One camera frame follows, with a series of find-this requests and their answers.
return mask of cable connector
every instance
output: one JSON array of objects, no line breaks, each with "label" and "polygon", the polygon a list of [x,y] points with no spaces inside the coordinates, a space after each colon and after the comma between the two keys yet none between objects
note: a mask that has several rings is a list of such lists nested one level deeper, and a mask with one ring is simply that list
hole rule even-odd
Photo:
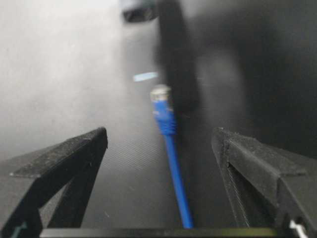
[{"label": "cable connector", "polygon": [[176,121],[170,100],[170,88],[164,84],[155,86],[151,91],[151,101],[154,105],[154,117],[162,135],[174,135]]}]

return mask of blue ethernet cable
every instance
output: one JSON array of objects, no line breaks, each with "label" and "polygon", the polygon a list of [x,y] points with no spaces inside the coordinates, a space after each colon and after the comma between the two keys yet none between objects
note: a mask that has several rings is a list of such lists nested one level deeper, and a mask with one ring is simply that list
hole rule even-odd
[{"label": "blue ethernet cable", "polygon": [[179,212],[183,227],[193,228],[193,219],[188,206],[184,184],[177,160],[174,134],[176,133],[176,121],[174,112],[169,103],[170,88],[166,85],[157,85],[151,92],[151,100],[154,105],[154,117],[165,138],[169,167],[174,183]]}]

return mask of black object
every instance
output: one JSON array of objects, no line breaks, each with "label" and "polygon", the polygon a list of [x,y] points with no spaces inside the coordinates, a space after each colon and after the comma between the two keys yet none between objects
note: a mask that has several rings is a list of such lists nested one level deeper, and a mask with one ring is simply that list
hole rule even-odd
[{"label": "black object", "polygon": [[151,21],[158,16],[155,0],[121,0],[121,5],[128,23]]},{"label": "black object", "polygon": [[242,238],[242,237],[286,237],[282,230],[269,228],[249,229],[46,229],[41,238]]},{"label": "black object", "polygon": [[212,148],[239,227],[283,227],[290,221],[317,236],[317,162],[221,128]]},{"label": "black object", "polygon": [[104,128],[0,164],[0,237],[37,237],[39,209],[60,189],[48,227],[80,227],[107,148]]}]

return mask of cable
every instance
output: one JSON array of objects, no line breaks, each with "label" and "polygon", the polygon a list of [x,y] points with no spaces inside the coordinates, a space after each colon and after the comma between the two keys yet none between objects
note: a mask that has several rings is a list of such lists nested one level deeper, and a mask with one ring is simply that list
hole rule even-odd
[{"label": "cable", "polygon": [[187,202],[186,192],[177,160],[174,143],[176,121],[174,112],[168,103],[170,88],[166,85],[157,85],[151,92],[151,100],[154,105],[154,117],[158,123],[162,135],[165,138],[169,167],[173,179],[174,190],[183,227],[193,228],[193,220]]}]

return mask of table surface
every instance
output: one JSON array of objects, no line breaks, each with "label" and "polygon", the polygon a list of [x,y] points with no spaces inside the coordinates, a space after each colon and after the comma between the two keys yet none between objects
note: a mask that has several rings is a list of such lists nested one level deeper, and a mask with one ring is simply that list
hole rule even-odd
[{"label": "table surface", "polygon": [[[199,103],[178,114],[176,139],[196,227],[234,224],[211,150],[214,127],[316,157],[310,4],[294,16],[292,1],[262,11],[245,1],[182,1]],[[124,24],[116,0],[0,3],[0,160],[107,129],[83,227],[181,227],[149,98],[168,75],[158,24]],[[183,65],[172,75],[186,75]],[[133,80],[146,72],[159,76]]]}]

